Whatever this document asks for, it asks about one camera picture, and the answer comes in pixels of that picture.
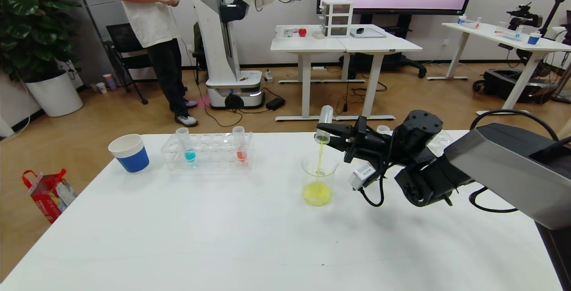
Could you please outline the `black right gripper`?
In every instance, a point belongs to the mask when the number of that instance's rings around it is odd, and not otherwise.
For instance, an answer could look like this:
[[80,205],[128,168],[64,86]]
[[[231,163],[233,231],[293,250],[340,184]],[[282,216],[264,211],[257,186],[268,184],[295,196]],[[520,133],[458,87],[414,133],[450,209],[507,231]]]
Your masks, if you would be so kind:
[[354,159],[369,163],[391,163],[392,161],[392,136],[379,133],[369,127],[363,116],[357,119],[354,126],[318,123],[317,129],[331,136],[327,145],[344,152],[345,163],[351,163]]

